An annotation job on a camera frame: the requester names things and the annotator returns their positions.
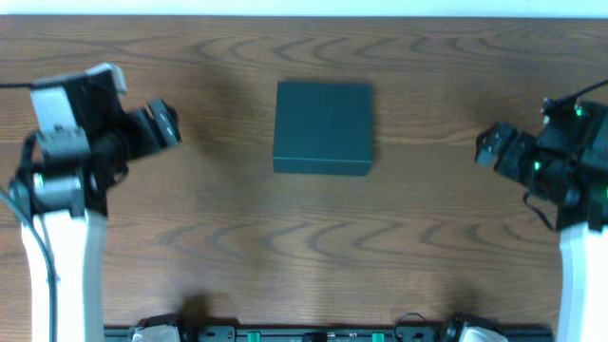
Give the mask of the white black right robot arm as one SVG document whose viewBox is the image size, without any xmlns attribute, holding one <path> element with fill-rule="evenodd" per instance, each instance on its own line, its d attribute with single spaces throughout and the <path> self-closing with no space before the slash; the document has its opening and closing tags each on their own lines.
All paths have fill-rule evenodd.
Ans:
<svg viewBox="0 0 608 342">
<path fill-rule="evenodd" d="M 577 96 L 548 99 L 531 135 L 496 123 L 476 139 L 476 163 L 554 204 L 543 224 L 560 236 L 559 341 L 607 338 L 607 107 Z"/>
</svg>

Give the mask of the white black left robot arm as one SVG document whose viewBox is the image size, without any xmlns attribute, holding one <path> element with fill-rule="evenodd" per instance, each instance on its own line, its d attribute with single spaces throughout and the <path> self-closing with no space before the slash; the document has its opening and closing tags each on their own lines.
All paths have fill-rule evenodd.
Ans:
<svg viewBox="0 0 608 342">
<path fill-rule="evenodd" d="M 110 63 L 23 87 L 38 127 L 1 199 L 21 225 L 31 336 L 102 341 L 107 193 L 130 162 L 181 143 L 178 115 L 161 99 L 124 110 L 124 74 Z"/>
</svg>

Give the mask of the black gift box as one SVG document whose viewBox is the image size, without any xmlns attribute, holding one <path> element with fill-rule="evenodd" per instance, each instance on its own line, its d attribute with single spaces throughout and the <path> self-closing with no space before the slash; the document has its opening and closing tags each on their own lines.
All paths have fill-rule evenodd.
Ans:
<svg viewBox="0 0 608 342">
<path fill-rule="evenodd" d="M 365 176 L 372 166 L 373 88 L 363 83 L 277 84 L 276 173 Z"/>
</svg>

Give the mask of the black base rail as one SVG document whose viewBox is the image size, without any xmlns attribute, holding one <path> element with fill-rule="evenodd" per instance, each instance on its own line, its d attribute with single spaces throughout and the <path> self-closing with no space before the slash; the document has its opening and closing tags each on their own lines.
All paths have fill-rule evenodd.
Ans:
<svg viewBox="0 0 608 342">
<path fill-rule="evenodd" d="M 123 342 L 549 342 L 554 339 L 553 331 L 543 325 L 504 325 L 465 313 L 455 313 L 443 322 L 429 321 L 418 313 L 406 313 L 390 326 L 240 325 L 228 321 L 213 325 L 166 314 L 145 318 L 131 327 L 104 328 L 105 341 Z"/>
</svg>

